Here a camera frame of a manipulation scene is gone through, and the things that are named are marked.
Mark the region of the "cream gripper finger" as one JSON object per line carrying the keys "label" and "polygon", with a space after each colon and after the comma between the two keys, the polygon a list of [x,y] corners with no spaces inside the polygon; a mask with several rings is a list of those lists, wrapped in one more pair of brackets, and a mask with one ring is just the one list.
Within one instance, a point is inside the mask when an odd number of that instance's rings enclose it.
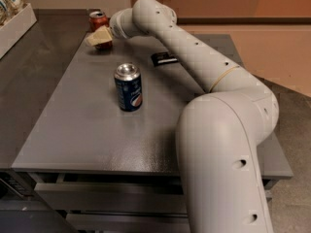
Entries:
{"label": "cream gripper finger", "polygon": [[89,34],[85,42],[89,46],[97,46],[101,44],[109,43],[113,40],[113,36],[109,27],[103,25],[96,29],[94,32]]}

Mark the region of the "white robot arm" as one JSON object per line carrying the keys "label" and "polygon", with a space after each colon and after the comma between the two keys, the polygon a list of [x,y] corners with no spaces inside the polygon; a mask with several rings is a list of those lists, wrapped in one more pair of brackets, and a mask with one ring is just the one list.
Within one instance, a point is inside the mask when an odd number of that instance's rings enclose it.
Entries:
{"label": "white robot arm", "polygon": [[274,93],[246,69],[176,23],[156,0],[137,0],[91,33],[89,45],[153,36],[202,87],[183,109],[177,129],[178,166],[191,233],[274,233],[257,147],[274,130]]}

